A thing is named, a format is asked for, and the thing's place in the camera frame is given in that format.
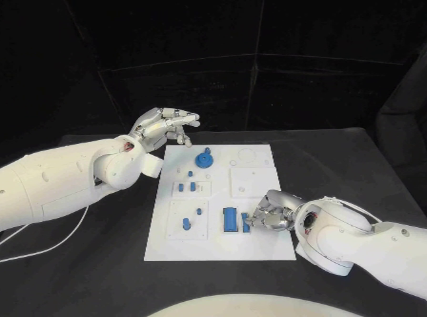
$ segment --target blue part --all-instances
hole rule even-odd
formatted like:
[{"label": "blue part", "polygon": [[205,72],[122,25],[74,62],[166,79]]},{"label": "blue part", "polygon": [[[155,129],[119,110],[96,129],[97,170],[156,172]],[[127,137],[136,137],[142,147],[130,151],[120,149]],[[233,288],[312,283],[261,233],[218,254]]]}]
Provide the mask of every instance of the blue part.
[{"label": "blue part", "polygon": [[237,211],[233,207],[224,208],[224,231],[238,231]]},{"label": "blue part", "polygon": [[214,158],[211,155],[211,149],[208,147],[204,150],[204,153],[201,153],[197,156],[195,163],[197,163],[198,167],[201,167],[201,168],[208,168],[212,166]]},{"label": "blue part", "polygon": [[189,219],[188,218],[184,218],[184,229],[185,230],[189,230],[189,228],[191,228],[191,224],[189,224]]},{"label": "blue part", "polygon": [[250,233],[250,226],[246,224],[246,219],[248,217],[248,213],[241,213],[243,216],[243,232]]}]

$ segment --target black tabletop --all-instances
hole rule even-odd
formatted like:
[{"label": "black tabletop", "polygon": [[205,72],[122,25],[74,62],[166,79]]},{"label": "black tabletop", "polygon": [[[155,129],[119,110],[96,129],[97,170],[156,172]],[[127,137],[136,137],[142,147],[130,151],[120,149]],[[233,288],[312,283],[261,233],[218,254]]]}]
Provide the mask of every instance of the black tabletop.
[{"label": "black tabletop", "polygon": [[[426,216],[362,129],[201,132],[197,145],[270,144],[282,189],[305,199],[336,196],[384,221],[427,228]],[[114,137],[64,137],[62,145]],[[165,155],[165,147],[155,154]],[[159,180],[140,177],[91,205],[54,251],[0,264],[0,316],[147,316],[198,297],[282,295],[362,316],[427,316],[426,301],[384,286],[355,265],[341,277],[296,261],[145,262]],[[0,247],[0,259],[39,251],[68,235],[83,211],[34,224]]]}]

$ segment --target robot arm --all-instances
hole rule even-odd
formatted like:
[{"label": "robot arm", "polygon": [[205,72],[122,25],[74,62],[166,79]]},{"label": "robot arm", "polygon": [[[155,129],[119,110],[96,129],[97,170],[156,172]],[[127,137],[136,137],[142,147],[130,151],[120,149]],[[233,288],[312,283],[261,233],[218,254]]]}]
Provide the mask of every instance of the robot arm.
[{"label": "robot arm", "polygon": [[270,190],[246,221],[254,225],[261,219],[272,230],[295,230],[297,254],[325,271],[347,276],[358,264],[383,284],[427,300],[427,230],[371,224],[362,213],[370,215],[336,198],[306,202]]},{"label": "robot arm", "polygon": [[199,115],[152,109],[132,132],[26,155],[0,168],[0,231],[59,218],[129,188],[140,173],[159,176],[162,159],[149,154],[168,139],[191,147],[184,125]]}]

